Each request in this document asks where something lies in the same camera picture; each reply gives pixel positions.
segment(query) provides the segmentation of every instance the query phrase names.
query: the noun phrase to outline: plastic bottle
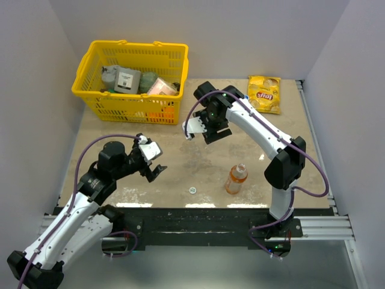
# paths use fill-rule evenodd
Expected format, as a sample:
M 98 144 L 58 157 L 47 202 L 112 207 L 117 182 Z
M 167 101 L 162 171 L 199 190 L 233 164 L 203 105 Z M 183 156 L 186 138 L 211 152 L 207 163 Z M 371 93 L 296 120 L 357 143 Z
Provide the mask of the plastic bottle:
M 246 179 L 246 166 L 244 164 L 233 166 L 224 187 L 229 194 L 237 194 L 241 190 L 242 184 Z

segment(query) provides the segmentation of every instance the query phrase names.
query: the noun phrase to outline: beige surface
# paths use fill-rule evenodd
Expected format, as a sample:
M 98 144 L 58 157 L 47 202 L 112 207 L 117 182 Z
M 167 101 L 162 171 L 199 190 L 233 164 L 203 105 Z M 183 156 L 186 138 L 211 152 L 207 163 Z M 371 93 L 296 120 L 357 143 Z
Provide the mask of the beige surface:
M 196 207 L 197 205 L 222 208 L 248 205 L 269 207 L 271 186 L 265 180 L 263 172 L 270 161 L 263 150 L 246 133 L 230 124 L 233 135 L 210 145 L 206 145 L 201 135 L 197 135 L 193 141 L 185 140 L 181 123 L 196 101 L 193 96 L 194 90 L 204 81 L 206 79 L 187 81 L 180 112 L 180 124 L 177 126 L 103 122 L 86 108 L 59 205 L 63 206 L 69 200 L 76 160 L 89 142 L 105 134 L 135 135 L 142 132 L 157 141 L 164 151 L 163 156 L 158 158 L 154 164 L 160 163 L 168 166 L 168 169 L 151 184 L 138 173 L 119 180 L 118 189 L 106 200 L 105 204 L 118 207 L 137 207 L 138 204 L 153 207 Z M 223 89 L 231 84 L 243 93 L 247 92 L 248 81 L 246 79 L 210 79 L 210 82 L 218 89 Z M 281 94 L 282 114 L 279 116 L 264 114 L 264 116 L 285 133 L 293 137 L 302 136 L 307 141 L 308 153 L 312 157 L 316 157 L 295 81 L 283 80 Z M 130 151 L 132 140 L 126 138 L 116 140 L 125 144 L 126 152 Z M 97 159 L 99 151 L 106 142 L 107 140 L 100 141 L 86 153 L 81 165 L 80 176 Z M 229 175 L 230 168 L 238 163 L 244 163 L 249 174 L 242 191 L 232 196 L 225 191 L 224 182 Z M 317 193 L 324 191 L 319 173 L 309 162 L 306 163 L 298 183 Z M 188 192 L 190 187 L 197 189 L 195 195 Z M 297 208 L 327 208 L 328 202 L 326 198 L 314 198 L 298 192 L 294 205 Z

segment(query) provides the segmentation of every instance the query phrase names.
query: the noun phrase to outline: lay's chips bag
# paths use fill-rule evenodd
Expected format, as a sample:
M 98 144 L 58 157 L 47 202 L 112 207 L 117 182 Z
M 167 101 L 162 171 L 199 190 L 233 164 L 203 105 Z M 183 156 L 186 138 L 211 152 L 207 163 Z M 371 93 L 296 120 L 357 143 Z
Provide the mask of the lay's chips bag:
M 279 77 L 255 76 L 248 77 L 248 101 L 260 113 L 281 114 Z

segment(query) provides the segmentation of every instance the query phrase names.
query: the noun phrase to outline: yellow basket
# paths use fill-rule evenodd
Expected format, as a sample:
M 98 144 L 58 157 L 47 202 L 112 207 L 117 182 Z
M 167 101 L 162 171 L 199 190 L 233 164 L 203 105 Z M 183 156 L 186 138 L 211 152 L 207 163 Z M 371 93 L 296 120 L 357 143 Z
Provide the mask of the yellow basket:
M 187 79 L 187 53 L 184 44 L 94 41 L 80 62 L 72 93 L 82 98 L 101 120 L 176 125 Z M 156 72 L 168 82 L 179 82 L 180 92 L 176 96 L 100 92 L 105 88 L 102 66 L 115 64 Z

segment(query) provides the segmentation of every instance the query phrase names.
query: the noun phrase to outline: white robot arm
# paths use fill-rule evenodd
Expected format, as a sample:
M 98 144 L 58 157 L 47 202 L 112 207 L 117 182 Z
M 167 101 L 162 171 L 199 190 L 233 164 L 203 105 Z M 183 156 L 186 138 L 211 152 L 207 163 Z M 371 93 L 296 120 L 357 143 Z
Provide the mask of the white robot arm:
M 235 95 L 238 100 L 235 101 L 226 95 L 226 92 Z M 207 94 L 209 96 L 202 99 L 202 96 Z M 209 82 L 205 82 L 198 87 L 194 96 L 206 108 L 196 112 L 195 117 L 188 120 L 187 126 L 186 122 L 183 123 L 182 128 L 186 138 L 191 140 L 194 134 L 202 133 L 206 143 L 212 143 L 231 135 L 230 129 L 227 129 L 228 122 L 234 123 L 245 131 L 272 160 L 265 171 L 265 176 L 273 187 L 269 212 L 276 220 L 281 219 L 290 207 L 291 189 L 296 185 L 304 167 L 304 157 L 285 145 L 283 140 L 299 147 L 302 151 L 306 150 L 305 141 L 300 137 L 294 140 L 290 135 L 276 128 L 233 86 L 228 86 L 219 93 Z M 293 208 L 290 210 L 282 220 L 291 216 Z
M 7 262 L 20 280 L 19 288 L 22 284 L 31 289 L 58 288 L 69 265 L 108 235 L 114 221 L 121 217 L 121 212 L 112 206 L 100 207 L 116 189 L 116 181 L 140 172 L 148 182 L 152 182 L 167 168 L 158 165 L 151 171 L 152 160 L 162 155 L 161 148 L 141 134 L 132 138 L 135 140 L 129 155 L 122 143 L 107 143 L 100 151 L 98 161 L 81 177 L 78 192 L 72 194 L 47 230 L 23 252 L 11 253 Z M 87 226 L 81 228 L 87 220 Z

